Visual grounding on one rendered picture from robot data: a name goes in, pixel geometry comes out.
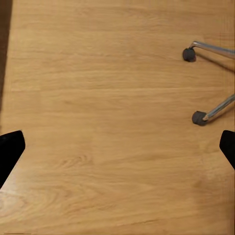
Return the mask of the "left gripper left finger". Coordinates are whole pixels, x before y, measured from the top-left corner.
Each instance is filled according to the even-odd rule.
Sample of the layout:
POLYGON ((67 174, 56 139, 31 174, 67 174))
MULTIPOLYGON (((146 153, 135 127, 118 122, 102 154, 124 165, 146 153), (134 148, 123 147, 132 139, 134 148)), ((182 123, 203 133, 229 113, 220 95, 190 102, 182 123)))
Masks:
POLYGON ((0 188, 25 150, 21 130, 0 136, 0 188))

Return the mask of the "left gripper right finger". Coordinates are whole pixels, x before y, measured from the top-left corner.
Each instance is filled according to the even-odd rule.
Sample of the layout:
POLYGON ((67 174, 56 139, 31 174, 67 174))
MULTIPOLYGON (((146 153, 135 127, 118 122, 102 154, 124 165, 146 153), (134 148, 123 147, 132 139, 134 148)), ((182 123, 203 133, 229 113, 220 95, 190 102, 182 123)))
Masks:
POLYGON ((219 148, 235 169, 235 132, 224 130, 220 139, 219 148))

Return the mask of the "swivel chair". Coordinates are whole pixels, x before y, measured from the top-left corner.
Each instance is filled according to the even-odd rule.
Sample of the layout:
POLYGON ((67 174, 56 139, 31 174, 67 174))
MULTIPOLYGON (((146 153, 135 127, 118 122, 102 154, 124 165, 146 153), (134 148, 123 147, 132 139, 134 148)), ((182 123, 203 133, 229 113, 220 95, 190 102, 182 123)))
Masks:
MULTIPOLYGON (((194 41, 189 48, 186 48, 182 53, 182 58, 184 60, 186 59, 194 59, 195 57, 195 50, 193 47, 199 47, 201 49, 205 49, 207 51, 214 52, 219 55, 223 55, 227 58, 235 60, 235 51, 227 48, 222 47, 216 47, 210 44, 202 43, 199 41, 194 41)), ((225 107, 227 107, 229 104, 231 104, 235 100, 235 94, 233 94, 231 97, 229 97, 227 100, 225 100, 223 103, 218 105, 216 108, 214 108, 211 112, 208 114, 202 111, 196 111, 192 117, 193 123, 198 124, 206 124, 207 120, 214 117, 217 113, 219 113, 221 110, 223 110, 225 107)))

